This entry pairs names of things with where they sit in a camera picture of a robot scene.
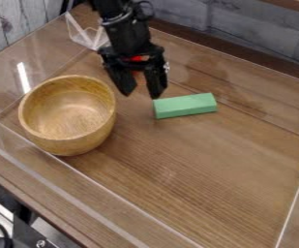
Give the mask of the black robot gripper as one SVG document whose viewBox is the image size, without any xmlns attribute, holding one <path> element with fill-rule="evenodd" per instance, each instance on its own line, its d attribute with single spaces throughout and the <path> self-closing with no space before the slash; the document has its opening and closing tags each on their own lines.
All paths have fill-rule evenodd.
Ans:
<svg viewBox="0 0 299 248">
<path fill-rule="evenodd" d="M 99 49 L 105 68 L 119 92 L 129 96 L 138 83 L 133 71 L 143 71 L 150 97 L 158 99 L 167 88 L 165 48 L 151 41 L 149 22 L 154 16 L 150 0 L 90 0 L 99 14 L 109 45 Z M 149 55 L 145 62 L 130 57 Z"/>
</svg>

